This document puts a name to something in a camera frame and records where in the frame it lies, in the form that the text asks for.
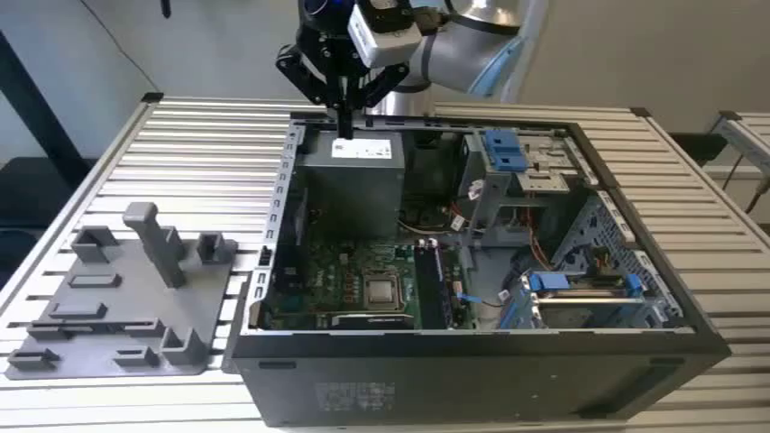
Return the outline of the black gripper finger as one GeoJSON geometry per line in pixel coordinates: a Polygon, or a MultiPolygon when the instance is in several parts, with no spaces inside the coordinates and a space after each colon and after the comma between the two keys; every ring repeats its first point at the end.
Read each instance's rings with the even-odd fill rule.
{"type": "Polygon", "coordinates": [[[352,117],[362,108],[372,108],[394,89],[409,73],[405,63],[385,66],[377,75],[361,83],[369,70],[348,76],[346,82],[346,138],[353,137],[352,117]]]}
{"type": "Polygon", "coordinates": [[[338,138],[348,137],[348,107],[342,94],[341,76],[330,57],[320,54],[320,65],[312,62],[300,51],[298,45],[284,45],[274,58],[274,66],[298,90],[314,104],[324,105],[336,115],[338,138]]]}

